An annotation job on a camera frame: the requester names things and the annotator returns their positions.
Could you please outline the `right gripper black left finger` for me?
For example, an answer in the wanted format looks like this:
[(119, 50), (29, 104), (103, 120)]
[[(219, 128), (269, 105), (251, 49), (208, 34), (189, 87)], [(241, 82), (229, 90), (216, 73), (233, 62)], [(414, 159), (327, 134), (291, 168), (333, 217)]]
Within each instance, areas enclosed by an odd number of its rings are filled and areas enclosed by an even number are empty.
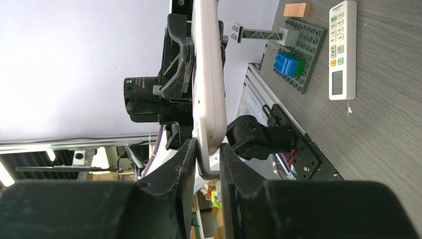
[(187, 239), (195, 139), (136, 182), (25, 180), (0, 193), (3, 239)]

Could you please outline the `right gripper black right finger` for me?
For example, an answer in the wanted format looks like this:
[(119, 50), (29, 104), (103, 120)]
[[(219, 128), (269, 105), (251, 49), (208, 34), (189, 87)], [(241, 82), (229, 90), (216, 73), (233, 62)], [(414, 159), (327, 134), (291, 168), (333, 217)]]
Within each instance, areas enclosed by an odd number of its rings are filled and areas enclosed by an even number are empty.
[(397, 196), (368, 181), (268, 180), (220, 146), (227, 239), (416, 239)]

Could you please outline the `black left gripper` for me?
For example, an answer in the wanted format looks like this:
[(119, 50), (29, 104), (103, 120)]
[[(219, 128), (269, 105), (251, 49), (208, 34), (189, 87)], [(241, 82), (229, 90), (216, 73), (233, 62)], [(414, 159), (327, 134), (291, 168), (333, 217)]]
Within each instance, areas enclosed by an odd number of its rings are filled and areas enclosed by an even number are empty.
[[(162, 66), (158, 73), (160, 97), (166, 110), (159, 116), (166, 129), (166, 149), (179, 149), (192, 137), (193, 130), (193, 71), (194, 43), (191, 26), (192, 0), (171, 0)], [(224, 23), (218, 21), (222, 67), (226, 60), (228, 36), (223, 34)]]

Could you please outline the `white remote control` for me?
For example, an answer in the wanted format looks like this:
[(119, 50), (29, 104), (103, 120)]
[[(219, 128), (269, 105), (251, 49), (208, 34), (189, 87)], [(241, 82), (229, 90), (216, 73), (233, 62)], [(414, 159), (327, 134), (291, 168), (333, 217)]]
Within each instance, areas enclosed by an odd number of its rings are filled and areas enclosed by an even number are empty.
[(329, 99), (356, 97), (357, 2), (344, 0), (329, 11)]
[(196, 0), (192, 34), (196, 70), (193, 92), (193, 136), (202, 157), (213, 155), (226, 134), (227, 117), (217, 2)]

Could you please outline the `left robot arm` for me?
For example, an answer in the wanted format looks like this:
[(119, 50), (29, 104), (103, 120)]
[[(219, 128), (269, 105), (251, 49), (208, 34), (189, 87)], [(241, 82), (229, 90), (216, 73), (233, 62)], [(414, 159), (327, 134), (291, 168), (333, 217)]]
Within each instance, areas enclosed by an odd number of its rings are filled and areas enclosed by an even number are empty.
[(168, 147), (195, 137), (214, 153), (225, 137), (223, 64), (227, 41), (215, 0), (172, 0), (157, 76), (123, 82), (124, 105), (133, 122), (177, 125)]

